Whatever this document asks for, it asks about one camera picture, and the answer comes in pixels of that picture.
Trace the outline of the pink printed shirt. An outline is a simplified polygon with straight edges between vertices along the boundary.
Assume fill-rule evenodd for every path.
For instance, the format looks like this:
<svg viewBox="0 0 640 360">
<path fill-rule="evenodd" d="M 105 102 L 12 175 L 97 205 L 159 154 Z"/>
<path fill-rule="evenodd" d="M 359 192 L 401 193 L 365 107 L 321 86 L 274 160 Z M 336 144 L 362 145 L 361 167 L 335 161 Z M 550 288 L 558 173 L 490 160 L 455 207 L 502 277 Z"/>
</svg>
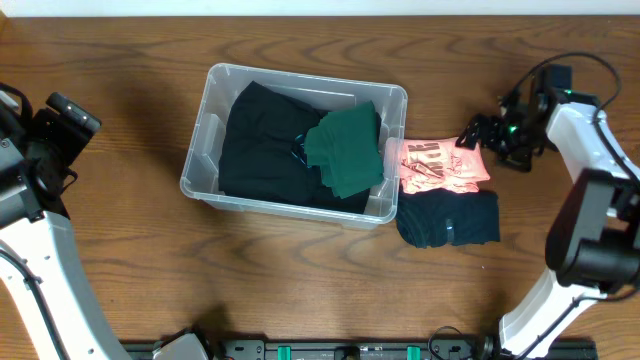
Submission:
<svg viewBox="0 0 640 360">
<path fill-rule="evenodd" d="M 455 138 L 405 140 L 399 175 L 405 194 L 437 189 L 475 193 L 479 182 L 490 179 L 480 150 L 457 147 Z"/>
</svg>

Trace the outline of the dark teal garment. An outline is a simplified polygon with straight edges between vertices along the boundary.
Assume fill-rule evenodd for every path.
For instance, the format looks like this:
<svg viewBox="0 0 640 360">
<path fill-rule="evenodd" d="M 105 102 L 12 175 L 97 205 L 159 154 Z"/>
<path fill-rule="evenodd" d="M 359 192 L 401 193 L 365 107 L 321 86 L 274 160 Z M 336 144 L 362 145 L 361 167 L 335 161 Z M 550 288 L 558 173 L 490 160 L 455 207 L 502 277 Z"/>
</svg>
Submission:
<svg viewBox="0 0 640 360">
<path fill-rule="evenodd" d="M 400 193 L 396 225 L 403 240 L 416 248 L 499 242 L 498 196 L 490 191 L 459 194 L 445 189 Z"/>
</svg>

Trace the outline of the black garment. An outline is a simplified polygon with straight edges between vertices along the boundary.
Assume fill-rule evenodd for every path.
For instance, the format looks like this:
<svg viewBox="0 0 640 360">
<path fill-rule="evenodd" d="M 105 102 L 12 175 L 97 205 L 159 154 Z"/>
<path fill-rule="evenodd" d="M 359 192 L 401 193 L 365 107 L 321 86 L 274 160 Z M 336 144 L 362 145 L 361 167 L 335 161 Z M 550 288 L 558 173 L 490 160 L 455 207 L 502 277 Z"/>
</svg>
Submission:
<svg viewBox="0 0 640 360">
<path fill-rule="evenodd" d="M 302 137 L 326 115 L 252 82 L 232 105 L 219 160 L 219 189 L 228 196 L 303 205 L 319 187 L 301 156 Z"/>
</svg>

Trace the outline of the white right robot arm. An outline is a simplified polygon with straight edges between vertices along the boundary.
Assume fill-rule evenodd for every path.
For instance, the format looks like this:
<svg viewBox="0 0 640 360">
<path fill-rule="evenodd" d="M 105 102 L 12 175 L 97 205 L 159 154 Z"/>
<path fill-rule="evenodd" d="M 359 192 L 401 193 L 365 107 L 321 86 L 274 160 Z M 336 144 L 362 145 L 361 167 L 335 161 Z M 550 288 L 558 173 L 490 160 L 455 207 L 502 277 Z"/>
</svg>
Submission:
<svg viewBox="0 0 640 360">
<path fill-rule="evenodd" d="M 639 292 L 639 168 L 608 127 L 607 101 L 574 90 L 572 69 L 551 57 L 499 100 L 500 115 L 475 117 L 458 137 L 462 148 L 489 148 L 528 171 L 545 149 L 562 156 L 573 186 L 546 239 L 546 267 L 498 332 L 476 347 L 478 359 L 595 359 L 587 339 L 562 332 L 598 303 Z"/>
</svg>

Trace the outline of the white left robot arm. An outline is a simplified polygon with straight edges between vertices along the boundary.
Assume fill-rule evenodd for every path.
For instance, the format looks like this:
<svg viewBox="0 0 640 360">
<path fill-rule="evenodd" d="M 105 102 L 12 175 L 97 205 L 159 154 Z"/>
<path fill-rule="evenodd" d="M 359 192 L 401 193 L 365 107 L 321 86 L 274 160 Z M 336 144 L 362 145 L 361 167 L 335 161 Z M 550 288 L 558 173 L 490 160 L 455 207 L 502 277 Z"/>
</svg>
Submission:
<svg viewBox="0 0 640 360">
<path fill-rule="evenodd" d="M 62 195 L 71 166 L 101 122 L 54 92 L 34 111 L 1 86 L 1 279 L 42 359 L 209 359 L 207 340 L 184 330 L 151 344 L 123 344 L 82 267 Z"/>
</svg>

